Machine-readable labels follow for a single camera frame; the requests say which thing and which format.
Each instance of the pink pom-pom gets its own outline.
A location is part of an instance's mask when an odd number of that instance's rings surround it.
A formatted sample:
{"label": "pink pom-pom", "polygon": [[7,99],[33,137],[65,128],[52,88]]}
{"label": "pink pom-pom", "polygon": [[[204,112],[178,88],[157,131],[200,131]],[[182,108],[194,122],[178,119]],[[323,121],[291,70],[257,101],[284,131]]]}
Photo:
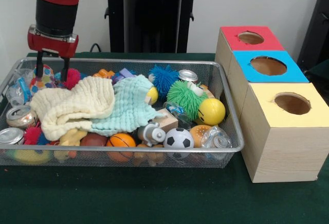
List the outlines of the pink pom-pom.
{"label": "pink pom-pom", "polygon": [[41,135],[40,127],[30,127],[27,128],[24,134],[24,144],[25,145],[36,145],[38,138]]}
{"label": "pink pom-pom", "polygon": [[63,85],[71,90],[81,79],[80,72],[74,68],[70,68],[67,71],[67,78],[66,81],[63,83]]}

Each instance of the green table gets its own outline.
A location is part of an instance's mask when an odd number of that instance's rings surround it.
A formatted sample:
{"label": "green table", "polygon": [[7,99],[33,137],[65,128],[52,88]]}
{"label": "green table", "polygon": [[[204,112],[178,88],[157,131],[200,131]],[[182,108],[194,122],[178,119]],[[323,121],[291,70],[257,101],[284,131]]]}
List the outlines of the green table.
{"label": "green table", "polygon": [[222,170],[0,166],[0,223],[329,223],[329,162],[318,181],[267,184],[251,183],[240,153]]}

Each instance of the circular hole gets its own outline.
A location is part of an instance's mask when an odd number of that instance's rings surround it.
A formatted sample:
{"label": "circular hole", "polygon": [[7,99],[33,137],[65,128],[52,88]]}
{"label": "circular hole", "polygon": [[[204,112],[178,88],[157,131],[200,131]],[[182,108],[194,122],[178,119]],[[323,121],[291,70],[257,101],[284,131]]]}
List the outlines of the circular hole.
{"label": "circular hole", "polygon": [[250,31],[240,33],[238,38],[240,41],[251,45],[261,44],[264,42],[264,38],[261,35]]}
{"label": "circular hole", "polygon": [[259,56],[251,60],[251,65],[261,74],[268,76],[282,75],[287,72],[287,67],[281,61],[267,57]]}
{"label": "circular hole", "polygon": [[309,101],[295,93],[280,93],[274,101],[280,108],[294,115],[303,115],[310,111]]}

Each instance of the red lid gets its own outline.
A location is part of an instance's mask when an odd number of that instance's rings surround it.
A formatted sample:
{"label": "red lid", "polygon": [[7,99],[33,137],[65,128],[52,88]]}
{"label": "red lid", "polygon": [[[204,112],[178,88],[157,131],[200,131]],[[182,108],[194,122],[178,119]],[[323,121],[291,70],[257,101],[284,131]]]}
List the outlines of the red lid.
{"label": "red lid", "polygon": [[232,51],[284,50],[267,26],[231,26],[221,30]]}

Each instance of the black cable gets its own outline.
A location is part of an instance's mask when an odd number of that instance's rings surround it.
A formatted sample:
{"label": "black cable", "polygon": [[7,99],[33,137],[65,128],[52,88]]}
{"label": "black cable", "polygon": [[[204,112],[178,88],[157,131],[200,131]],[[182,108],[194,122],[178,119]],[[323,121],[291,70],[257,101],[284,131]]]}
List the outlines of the black cable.
{"label": "black cable", "polygon": [[95,46],[97,47],[97,49],[98,49],[99,52],[102,52],[101,47],[100,47],[97,43],[94,43],[94,44],[92,45],[92,47],[90,48],[90,52],[93,51],[93,49],[94,49]]}

